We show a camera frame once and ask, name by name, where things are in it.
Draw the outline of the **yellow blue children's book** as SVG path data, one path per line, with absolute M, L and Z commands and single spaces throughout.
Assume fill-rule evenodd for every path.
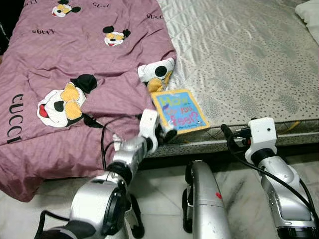
M 189 89 L 151 93 L 151 98 L 164 129 L 175 129 L 177 134 L 185 134 L 210 128 L 210 123 Z

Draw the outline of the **purple cartoon mouse blanket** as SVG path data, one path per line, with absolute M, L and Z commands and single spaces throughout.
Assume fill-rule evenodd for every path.
M 157 0 L 26 1 L 0 62 L 0 191 L 102 173 L 176 62 Z

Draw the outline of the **cream quilted mattress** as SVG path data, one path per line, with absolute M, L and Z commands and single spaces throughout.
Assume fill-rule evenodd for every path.
M 168 88 L 188 89 L 210 128 L 154 157 L 226 151 L 221 124 L 273 118 L 277 146 L 319 140 L 318 44 L 296 6 L 306 0 L 158 0 L 177 50 Z

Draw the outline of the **silver left robot leg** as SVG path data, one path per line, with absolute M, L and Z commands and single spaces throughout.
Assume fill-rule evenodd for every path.
M 135 239 L 141 239 L 145 235 L 145 228 L 142 223 L 141 209 L 136 197 L 129 193 L 128 209 L 125 212 L 126 221 L 129 223 L 132 235 Z

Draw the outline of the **silver robot leg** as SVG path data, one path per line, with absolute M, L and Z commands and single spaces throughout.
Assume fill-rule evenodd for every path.
M 203 161 L 185 169 L 188 187 L 182 196 L 183 228 L 193 239 L 232 239 L 225 204 L 214 173 Z
M 132 235 L 135 239 L 141 239 L 145 235 L 145 228 L 142 223 L 141 209 L 136 197 L 129 193 L 128 209 L 125 212 L 126 221 L 129 223 Z

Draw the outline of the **silver right robot leg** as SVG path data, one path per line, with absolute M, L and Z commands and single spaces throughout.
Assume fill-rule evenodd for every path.
M 225 204 L 214 173 L 203 161 L 185 169 L 188 187 L 182 196 L 183 228 L 193 239 L 232 239 Z

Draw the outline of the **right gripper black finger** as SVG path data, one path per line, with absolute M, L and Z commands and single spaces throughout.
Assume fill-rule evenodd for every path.
M 222 124 L 220 126 L 220 129 L 222 130 L 227 146 L 236 146 L 236 143 L 233 139 L 233 131 L 228 127 L 228 125 Z

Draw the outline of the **white lettered pillow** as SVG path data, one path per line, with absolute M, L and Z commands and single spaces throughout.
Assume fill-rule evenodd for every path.
M 313 39 L 319 44 L 319 0 L 309 0 L 295 7 L 295 12 L 305 22 Z

